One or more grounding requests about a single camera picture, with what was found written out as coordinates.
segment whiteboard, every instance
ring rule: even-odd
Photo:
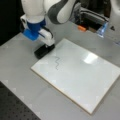
[[[67,39],[31,69],[90,114],[120,75],[119,67]]]

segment wire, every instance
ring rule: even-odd
[[[101,16],[101,15],[98,15],[98,14],[96,14],[96,13],[93,13],[93,12],[91,12],[91,11],[84,11],[84,10],[81,10],[81,12],[91,13],[91,14],[93,14],[93,15],[96,15],[96,16],[102,18],[104,21],[109,22],[105,17],[103,17],[103,16]]]

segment black object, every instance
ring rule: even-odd
[[[0,45],[20,32],[21,0],[0,0]]]
[[[40,120],[0,82],[0,120]]]
[[[35,56],[38,59],[41,59],[46,54],[48,54],[50,51],[52,51],[54,48],[55,48],[54,44],[52,46],[43,45],[42,47],[40,47],[38,50],[35,51]]]

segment table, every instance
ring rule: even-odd
[[[78,31],[71,22],[49,24],[56,40],[80,45],[120,67],[120,46],[90,31]],[[21,33],[0,47],[0,81],[42,120],[118,120],[120,79],[114,84],[93,115],[89,115],[31,71],[38,60],[34,51],[39,41],[29,41]]]

